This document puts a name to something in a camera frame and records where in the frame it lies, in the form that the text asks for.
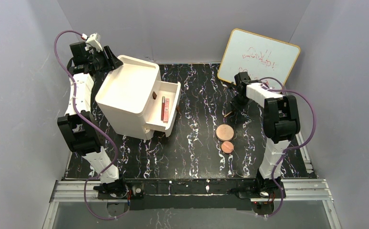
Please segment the white three-drawer organizer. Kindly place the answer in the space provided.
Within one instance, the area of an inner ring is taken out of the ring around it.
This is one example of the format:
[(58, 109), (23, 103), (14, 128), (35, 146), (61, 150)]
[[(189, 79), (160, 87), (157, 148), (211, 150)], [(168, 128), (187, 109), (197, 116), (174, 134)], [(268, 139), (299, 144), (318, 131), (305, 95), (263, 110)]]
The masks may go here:
[(95, 101), (115, 133), (149, 140), (154, 132), (145, 128), (147, 106), (160, 80), (159, 66), (126, 55), (118, 59), (123, 64), (107, 74)]

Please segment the white drawer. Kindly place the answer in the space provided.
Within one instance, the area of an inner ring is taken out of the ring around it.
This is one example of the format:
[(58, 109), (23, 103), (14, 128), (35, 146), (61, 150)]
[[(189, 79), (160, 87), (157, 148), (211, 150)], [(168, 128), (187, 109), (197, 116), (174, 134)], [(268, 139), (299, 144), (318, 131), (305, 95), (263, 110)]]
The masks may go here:
[(156, 88), (151, 91), (156, 98), (150, 99), (146, 109), (147, 119), (144, 127), (149, 130), (171, 135), (179, 104), (181, 83), (156, 81)]

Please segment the red lip gloss tube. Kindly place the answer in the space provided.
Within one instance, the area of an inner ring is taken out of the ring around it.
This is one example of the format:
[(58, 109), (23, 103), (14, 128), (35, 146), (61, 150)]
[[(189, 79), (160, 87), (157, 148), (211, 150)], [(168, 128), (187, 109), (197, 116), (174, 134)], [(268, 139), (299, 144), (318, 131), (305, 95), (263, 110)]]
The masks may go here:
[(164, 120), (164, 110), (165, 110), (165, 96), (162, 96), (162, 100), (161, 100), (161, 121)]

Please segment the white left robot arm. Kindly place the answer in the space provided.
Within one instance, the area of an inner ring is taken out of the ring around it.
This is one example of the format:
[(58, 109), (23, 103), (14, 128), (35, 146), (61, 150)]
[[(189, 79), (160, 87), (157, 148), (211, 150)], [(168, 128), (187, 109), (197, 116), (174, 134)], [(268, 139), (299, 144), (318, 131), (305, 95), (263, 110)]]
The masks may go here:
[(73, 56), (66, 66), (72, 75), (69, 79), (70, 98), (64, 116), (57, 119), (57, 125), (70, 151), (90, 163), (102, 184), (111, 184), (119, 179), (119, 171), (105, 152), (105, 137), (91, 113), (91, 96), (94, 76), (115, 70), (123, 63), (109, 46), (99, 48), (87, 42), (76, 42), (70, 45), (70, 49)]

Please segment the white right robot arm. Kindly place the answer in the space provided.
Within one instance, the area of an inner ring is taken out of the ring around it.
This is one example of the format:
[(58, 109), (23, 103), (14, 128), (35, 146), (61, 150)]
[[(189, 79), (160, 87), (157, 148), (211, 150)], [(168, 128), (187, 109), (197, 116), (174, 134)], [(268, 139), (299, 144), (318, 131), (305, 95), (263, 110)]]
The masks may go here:
[(296, 98), (274, 92), (260, 80), (252, 80), (247, 72), (234, 76), (237, 91), (231, 100), (233, 111), (241, 111), (250, 102), (263, 108), (263, 132), (266, 147), (263, 161), (256, 175), (258, 191), (277, 189), (281, 180), (281, 163), (284, 150), (300, 131), (300, 120)]

